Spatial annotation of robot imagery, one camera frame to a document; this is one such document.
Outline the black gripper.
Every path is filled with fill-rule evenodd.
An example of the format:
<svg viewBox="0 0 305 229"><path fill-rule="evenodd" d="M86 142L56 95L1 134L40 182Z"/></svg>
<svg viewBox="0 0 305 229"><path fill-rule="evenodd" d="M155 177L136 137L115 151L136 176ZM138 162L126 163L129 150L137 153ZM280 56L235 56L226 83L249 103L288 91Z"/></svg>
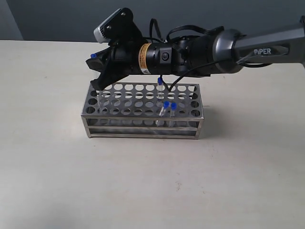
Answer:
<svg viewBox="0 0 305 229"><path fill-rule="evenodd" d="M109 48L91 54L86 60L89 69L100 73L98 78L91 81L92 87L99 91L129 74L140 74L139 42L116 40L108 44Z"/></svg>

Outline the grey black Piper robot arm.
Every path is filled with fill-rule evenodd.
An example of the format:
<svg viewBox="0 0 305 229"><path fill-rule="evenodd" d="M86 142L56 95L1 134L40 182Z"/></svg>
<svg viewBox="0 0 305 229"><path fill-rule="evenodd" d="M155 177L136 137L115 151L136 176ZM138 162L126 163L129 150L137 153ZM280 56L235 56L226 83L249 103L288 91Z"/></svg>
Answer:
<svg viewBox="0 0 305 229"><path fill-rule="evenodd" d="M256 35L218 27L197 29L196 36L167 36L163 42L149 42L131 24L109 42L109 47L94 53L87 66L99 72L91 84L96 90L129 75L176 75L207 77L237 73L244 67L266 67L275 63L305 62L305 20Z"/></svg>

